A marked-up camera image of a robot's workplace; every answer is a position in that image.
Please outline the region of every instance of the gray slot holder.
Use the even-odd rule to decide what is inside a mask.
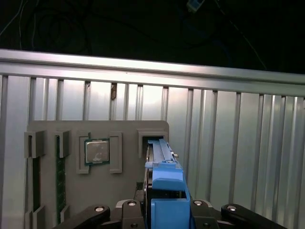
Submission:
[[[138,129],[138,153],[139,158],[143,157],[142,152],[142,140],[143,137],[163,137],[166,141],[168,141],[168,132],[164,129]]]
[[[89,166],[85,165],[85,140],[89,139],[90,133],[86,131],[78,131],[74,144],[76,152],[76,173],[89,174]]]
[[[24,156],[27,163],[27,185],[25,192],[28,198],[25,201],[27,211],[24,214],[24,228],[44,229],[44,206],[33,211],[33,159],[45,154],[45,131],[28,131],[24,133]]]
[[[56,136],[59,136],[60,139],[60,146],[59,146],[59,154],[60,158],[64,158],[69,155],[69,131],[57,131],[54,132],[54,139]]]
[[[110,132],[110,173],[122,173],[122,132]]]
[[[31,150],[29,150],[29,138],[31,137]],[[25,158],[38,158],[44,155],[44,131],[28,131],[24,133],[24,156]]]
[[[70,206],[66,205],[61,211],[61,223],[70,218]]]
[[[45,228],[45,207],[41,206],[33,213],[33,229]]]

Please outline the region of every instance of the metal bar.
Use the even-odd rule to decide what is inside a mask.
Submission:
[[[56,119],[57,85],[58,82],[56,79],[49,80],[47,120],[50,121]]]
[[[216,126],[217,92],[204,91],[198,157],[198,182],[195,198],[210,201],[214,140]]]
[[[128,98],[126,105],[126,119],[127,120],[136,120],[136,107],[137,107],[137,88],[136,84],[128,85]]]
[[[34,120],[47,120],[49,79],[37,78]]]
[[[267,150],[266,186],[264,190],[263,216],[272,220],[273,200],[275,195],[275,178],[277,167],[277,154],[279,153],[279,131],[280,131],[281,97],[272,96],[271,118],[269,127],[269,140]]]
[[[211,204],[220,210],[229,201],[236,116],[236,93],[218,92]]]
[[[191,141],[190,141],[190,156],[187,186],[190,194],[195,197],[197,180],[197,168],[199,166],[199,147],[200,147],[200,131],[201,131],[201,116],[202,116],[202,95],[201,90],[195,89],[193,92],[193,108],[192,108],[192,125],[191,125]]]
[[[168,89],[167,123],[171,127],[169,142],[174,146],[174,151],[179,155],[179,162],[184,162],[185,129],[188,105],[188,89]]]
[[[284,83],[263,83],[255,81],[237,81],[215,79],[213,77],[179,76],[168,74],[133,73],[86,69],[62,66],[45,66],[20,63],[0,63],[0,74],[16,76],[44,77],[69,80],[135,83],[158,86],[188,87],[194,89],[222,90],[257,94],[275,94],[304,96],[305,86]]]
[[[84,88],[84,81],[63,81],[62,120],[82,120]]]
[[[21,228],[23,224],[24,144],[17,144],[16,141],[23,139],[27,130],[29,97],[30,78],[9,76],[1,228]]]
[[[235,188],[233,203],[251,207],[254,176],[255,143],[259,109],[259,95],[241,95],[240,121],[237,145]]]
[[[101,58],[77,55],[62,55],[41,52],[25,52],[0,49],[1,62],[18,62],[31,64],[47,64],[60,66],[77,66],[103,68],[112,70],[128,70],[138,72],[173,73],[182,75],[209,76],[212,78],[231,78],[236,80],[270,81],[277,83],[305,84],[300,74],[262,72],[255,70],[233,69],[222,67],[198,66],[189,64],[134,61],[114,58]]]
[[[116,93],[115,120],[125,120],[127,94],[128,94],[128,85],[123,83],[118,83],[117,93]]]
[[[277,202],[277,223],[284,225],[285,203],[288,191],[288,170],[289,170],[289,155],[291,144],[291,130],[293,121],[293,97],[286,97],[285,100],[285,117],[284,117],[284,132],[282,143],[282,158],[280,168],[280,180],[278,189]]]
[[[285,223],[287,228],[297,228],[304,153],[304,98],[294,99],[292,137],[289,155],[288,190],[285,205]]]
[[[88,120],[109,120],[110,93],[111,83],[91,82]]]
[[[0,76],[0,206],[3,204],[3,175],[5,154],[5,126],[7,117],[8,77]],[[2,208],[0,208],[0,225],[2,224]]]
[[[268,157],[268,139],[271,116],[271,95],[264,95],[262,132],[260,142],[260,156],[258,165],[257,187],[256,187],[256,213],[262,215],[264,210],[264,191],[266,186],[266,170]]]
[[[160,120],[163,88],[143,86],[143,109],[141,120]]]

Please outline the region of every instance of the cable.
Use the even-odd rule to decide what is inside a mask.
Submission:
[[[22,12],[23,12],[23,9],[25,7],[25,5],[29,2],[29,0],[27,0],[23,6],[22,6],[22,9],[21,9],[21,12],[20,12],[20,17],[19,17],[19,43],[20,43],[20,50],[22,50],[22,44],[21,44],[21,28],[20,28],[20,24],[21,24],[21,18],[22,18]]]
[[[264,64],[264,62],[262,61],[262,59],[260,58],[260,56],[258,55],[257,51],[255,50],[255,48],[253,47],[253,45],[250,43],[250,41],[246,38],[246,36],[244,35],[243,32],[241,32],[238,27],[232,22],[232,20],[230,18],[228,18],[228,16],[225,14],[225,12],[223,11],[223,9],[221,8],[219,2],[219,0],[214,0],[214,2],[216,3],[217,7],[219,8],[220,12],[229,20],[229,22],[232,24],[232,26],[241,34],[241,36],[244,38],[244,40],[248,43],[248,45],[250,46],[250,48],[253,50],[253,52],[255,53],[257,59],[259,60],[259,62],[262,64],[262,66],[264,67],[264,70],[267,70],[266,65]]]
[[[34,14],[34,29],[33,29],[32,41],[31,41],[32,51],[35,49],[34,48],[35,31],[36,31],[36,14]]]
[[[190,31],[195,32],[197,35],[199,35],[200,37],[202,37],[204,39],[202,42],[200,42],[199,44],[196,44],[196,45],[188,43],[188,45],[191,46],[190,48],[191,49],[199,48],[199,47],[202,47],[202,46],[208,44],[209,42],[212,42],[214,45],[216,45],[216,46],[218,46],[222,49],[222,51],[225,53],[226,58],[228,60],[228,67],[231,67],[232,66],[231,55],[230,55],[227,47],[220,40],[214,39],[215,33],[212,33],[211,35],[207,35],[204,31],[199,30],[196,27],[190,25],[186,21],[187,16],[183,15],[183,12],[181,12],[181,10],[179,9],[179,7],[177,5],[176,5],[176,9],[177,9],[177,12],[179,14],[181,24],[182,25],[184,24]]]
[[[24,34],[22,35],[24,42],[24,38],[28,37],[30,24],[34,19],[34,32],[32,34],[32,38],[30,41],[30,47],[27,49],[33,50],[36,49],[34,47],[34,38],[35,32],[38,33],[40,37],[40,41],[43,43],[42,51],[47,52],[61,52],[61,53],[80,53],[84,50],[87,50],[89,55],[92,55],[91,43],[83,25],[83,21],[86,17],[86,13],[78,12],[76,7],[68,2],[64,1],[69,7],[69,11],[57,10],[51,7],[44,7],[45,1],[37,1],[37,6],[31,13],[28,18],[28,21],[24,28]],[[37,23],[35,22],[35,17],[37,13],[42,13],[42,16],[39,17]],[[61,37],[61,33],[63,31],[68,31],[67,36],[64,36],[64,40]],[[71,41],[75,40],[75,33],[80,31],[83,38],[83,46],[80,47],[79,50],[71,51],[69,45]]]
[[[23,0],[21,0],[19,9],[18,9],[18,12],[16,13],[16,15],[10,20],[10,22],[9,22],[9,23],[4,27],[4,29],[0,32],[0,37],[1,37],[1,35],[4,33],[4,31],[9,27],[9,25],[15,20],[15,18],[19,15],[20,10],[21,10],[21,7],[22,7],[22,4],[23,4]]]

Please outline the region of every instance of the black cable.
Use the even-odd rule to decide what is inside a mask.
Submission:
[[[43,13],[38,21],[38,26],[36,28],[37,33],[40,37],[41,42],[43,43],[43,51],[47,50],[49,52],[61,52],[61,53],[81,53],[87,50],[89,55],[92,55],[91,42],[89,41],[88,33],[83,25],[83,21],[88,16],[89,10],[92,6],[92,0],[88,1],[88,4],[85,7],[83,12],[79,12],[77,7],[74,6],[69,1],[64,1],[69,7],[70,11],[57,10],[51,7],[44,7],[43,5],[46,1],[39,2],[38,6],[35,7],[33,12],[30,14],[29,19],[25,25],[24,35],[21,38],[24,42],[24,38],[29,36],[29,28],[32,20],[34,19],[35,14]],[[65,40],[62,42],[60,40],[60,34],[62,33],[62,27],[65,25],[65,29],[69,30],[68,36],[65,37]],[[83,35],[83,45],[79,50],[71,51],[67,47],[73,40],[73,31],[79,30]]]

